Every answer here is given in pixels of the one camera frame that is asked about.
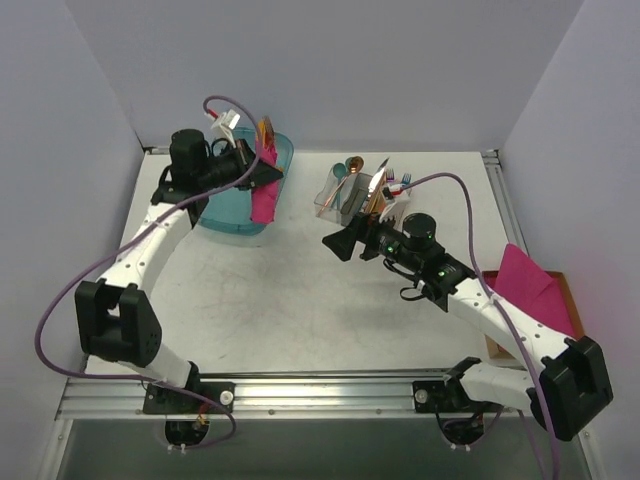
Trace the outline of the pink napkin stack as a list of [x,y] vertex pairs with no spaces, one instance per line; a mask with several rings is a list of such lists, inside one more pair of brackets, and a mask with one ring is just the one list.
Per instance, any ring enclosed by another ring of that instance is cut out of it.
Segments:
[[498,273],[487,283],[542,325],[575,336],[558,281],[516,245],[505,247]]

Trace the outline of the clear acrylic utensil organizer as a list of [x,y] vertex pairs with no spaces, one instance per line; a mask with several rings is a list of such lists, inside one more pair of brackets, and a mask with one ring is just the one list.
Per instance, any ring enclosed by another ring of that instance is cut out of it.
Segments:
[[[335,207],[327,208],[321,216],[318,216],[317,213],[321,209],[324,201],[332,193],[335,186],[337,185],[336,178],[332,174],[332,167],[329,170],[327,180],[323,189],[317,194],[314,199],[315,214],[317,217],[323,220],[341,226],[347,226],[357,213],[366,213],[365,208],[368,202],[368,186],[372,176],[365,172],[359,172],[356,177],[352,177],[351,179],[349,179],[343,186],[340,192],[340,199],[336,203]],[[394,180],[393,182],[387,182],[386,184],[394,183],[398,182]],[[371,212],[371,214],[373,215],[380,215],[385,206],[385,201],[382,194],[382,190],[385,185],[383,185],[381,187],[381,190],[378,192],[374,209]]]

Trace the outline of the aluminium frame rail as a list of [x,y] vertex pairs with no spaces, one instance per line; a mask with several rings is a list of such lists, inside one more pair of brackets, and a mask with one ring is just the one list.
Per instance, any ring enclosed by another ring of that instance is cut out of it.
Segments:
[[68,381],[57,416],[64,420],[145,418],[187,420],[197,415],[236,419],[404,418],[414,414],[412,382],[442,379],[441,370],[304,372],[296,374],[207,375],[202,380],[236,384],[233,410],[220,414],[148,415],[142,411],[146,382],[128,380]]

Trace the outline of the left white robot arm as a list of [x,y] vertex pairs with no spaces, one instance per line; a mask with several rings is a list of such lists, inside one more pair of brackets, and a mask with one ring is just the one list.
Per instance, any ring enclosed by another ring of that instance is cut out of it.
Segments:
[[169,155],[131,247],[98,280],[80,282],[74,301],[85,354],[169,384],[167,400],[190,411],[202,399],[197,368],[163,343],[149,296],[177,245],[198,223],[207,192],[232,185],[256,194],[276,189],[284,174],[276,166],[274,133],[265,125],[254,145],[228,138],[208,143],[199,130],[179,130]]

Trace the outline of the brown napkin tray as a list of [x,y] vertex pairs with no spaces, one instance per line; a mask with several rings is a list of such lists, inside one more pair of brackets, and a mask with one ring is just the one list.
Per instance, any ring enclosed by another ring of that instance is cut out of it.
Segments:
[[574,339],[584,335],[584,328],[569,289],[561,272],[545,271],[546,279],[534,292],[509,294],[507,299],[525,313],[541,320],[542,324]]

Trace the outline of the teal spoon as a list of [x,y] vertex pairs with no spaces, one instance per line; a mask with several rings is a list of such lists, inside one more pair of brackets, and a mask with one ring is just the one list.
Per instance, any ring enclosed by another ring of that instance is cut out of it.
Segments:
[[332,173],[337,181],[337,185],[334,189],[333,197],[330,202],[330,207],[334,208],[340,199],[340,190],[342,189],[343,181],[346,179],[349,170],[345,163],[336,163],[332,168]]

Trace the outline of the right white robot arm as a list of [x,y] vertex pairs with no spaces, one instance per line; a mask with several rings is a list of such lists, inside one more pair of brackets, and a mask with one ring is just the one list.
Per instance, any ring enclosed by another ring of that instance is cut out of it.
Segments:
[[427,214],[411,214],[396,229],[391,220],[360,213],[322,243],[343,262],[357,245],[362,260],[381,257],[388,270],[410,281],[417,299],[466,321],[520,363],[515,370],[465,358],[446,373],[437,406],[462,410],[489,403],[524,410],[556,439],[572,440],[613,400],[602,348],[588,336],[574,339],[545,326],[491,291],[446,252],[435,232]]

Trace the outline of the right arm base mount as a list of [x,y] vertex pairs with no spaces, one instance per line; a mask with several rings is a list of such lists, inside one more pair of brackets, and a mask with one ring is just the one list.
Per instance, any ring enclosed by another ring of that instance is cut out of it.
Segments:
[[455,385],[442,379],[416,380],[412,382],[414,411],[419,414],[476,414],[494,413],[500,406],[486,401],[471,400]]

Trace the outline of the copper spoon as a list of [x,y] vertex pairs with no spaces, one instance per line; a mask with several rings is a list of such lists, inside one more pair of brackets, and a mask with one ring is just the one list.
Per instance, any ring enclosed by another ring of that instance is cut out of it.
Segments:
[[[346,179],[343,181],[343,186],[345,185],[345,183],[349,179],[351,179],[352,177],[356,177],[359,174],[359,172],[362,170],[362,168],[364,166],[364,159],[361,156],[351,156],[344,163],[347,165],[349,173],[347,174]],[[330,202],[332,200],[333,193],[334,193],[334,190],[332,191],[332,193],[324,201],[321,209],[317,213],[318,216],[321,216],[322,213],[327,208],[330,207]]]

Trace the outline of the pink paper napkin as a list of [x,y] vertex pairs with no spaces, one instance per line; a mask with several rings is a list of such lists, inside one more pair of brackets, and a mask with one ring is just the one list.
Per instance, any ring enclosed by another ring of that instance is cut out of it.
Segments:
[[[275,167],[277,150],[274,143],[263,148],[262,160]],[[269,224],[274,221],[279,181],[257,188],[251,193],[252,211],[251,221],[256,224]]]

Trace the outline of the silver knife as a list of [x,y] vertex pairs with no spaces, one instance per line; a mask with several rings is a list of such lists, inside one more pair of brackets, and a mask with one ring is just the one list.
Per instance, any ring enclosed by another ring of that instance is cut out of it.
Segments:
[[383,182],[383,177],[386,173],[386,166],[388,164],[389,157],[387,157],[378,167],[376,173],[370,180],[368,186],[368,202],[365,208],[365,212],[367,214],[371,213],[374,209],[376,203],[376,197],[378,196],[379,188],[381,183]]

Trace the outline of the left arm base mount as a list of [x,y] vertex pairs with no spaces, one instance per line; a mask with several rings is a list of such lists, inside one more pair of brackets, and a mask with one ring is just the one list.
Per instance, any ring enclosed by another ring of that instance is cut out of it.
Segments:
[[[188,390],[214,400],[228,411],[232,411],[235,388],[236,384],[231,381],[202,380],[198,386],[188,387]],[[206,405],[202,400],[198,400],[192,395],[167,389],[156,384],[148,384],[146,386],[142,411],[148,415],[220,414],[217,408]]]

